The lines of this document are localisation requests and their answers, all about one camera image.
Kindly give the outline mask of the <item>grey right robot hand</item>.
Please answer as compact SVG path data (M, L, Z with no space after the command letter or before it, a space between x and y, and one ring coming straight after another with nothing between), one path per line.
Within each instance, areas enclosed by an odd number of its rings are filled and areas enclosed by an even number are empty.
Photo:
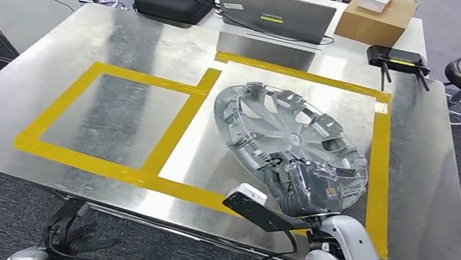
M333 167L307 159L281 160L287 181L271 167L263 170L263 180L282 213L300 218L342 211L342 190Z

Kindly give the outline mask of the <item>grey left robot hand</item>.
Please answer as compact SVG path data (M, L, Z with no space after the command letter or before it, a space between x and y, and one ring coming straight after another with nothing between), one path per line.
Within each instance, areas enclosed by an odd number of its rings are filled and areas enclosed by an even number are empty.
M49 231L46 245L58 253L78 256L80 253L89 253L114 247L119 243L118 238L96 239L96 223L86 223L83 226L71 228L72 221L55 224Z

